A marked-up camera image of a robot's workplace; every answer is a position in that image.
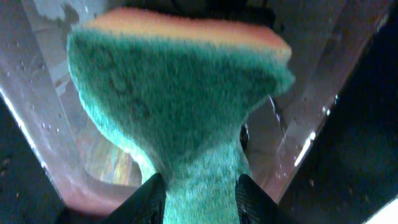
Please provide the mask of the green orange sponge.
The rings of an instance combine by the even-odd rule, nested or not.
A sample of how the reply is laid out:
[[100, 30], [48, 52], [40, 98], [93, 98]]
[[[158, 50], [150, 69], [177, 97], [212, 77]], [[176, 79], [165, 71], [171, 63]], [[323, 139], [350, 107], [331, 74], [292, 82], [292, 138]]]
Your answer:
[[121, 7], [70, 32], [71, 79], [100, 133], [165, 182], [165, 223], [238, 223], [239, 134], [287, 91], [291, 47], [266, 26]]

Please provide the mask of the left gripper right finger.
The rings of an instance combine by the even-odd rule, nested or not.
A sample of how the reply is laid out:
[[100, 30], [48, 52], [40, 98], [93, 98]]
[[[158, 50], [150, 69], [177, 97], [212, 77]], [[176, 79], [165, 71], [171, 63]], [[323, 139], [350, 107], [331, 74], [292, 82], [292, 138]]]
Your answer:
[[235, 185], [235, 200], [240, 224], [297, 224], [247, 174]]

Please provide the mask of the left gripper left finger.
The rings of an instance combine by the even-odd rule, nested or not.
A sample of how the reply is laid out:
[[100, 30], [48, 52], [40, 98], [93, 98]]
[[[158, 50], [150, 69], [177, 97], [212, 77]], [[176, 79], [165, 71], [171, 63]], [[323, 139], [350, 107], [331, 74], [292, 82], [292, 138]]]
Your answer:
[[100, 224], [163, 224], [165, 181], [155, 173]]

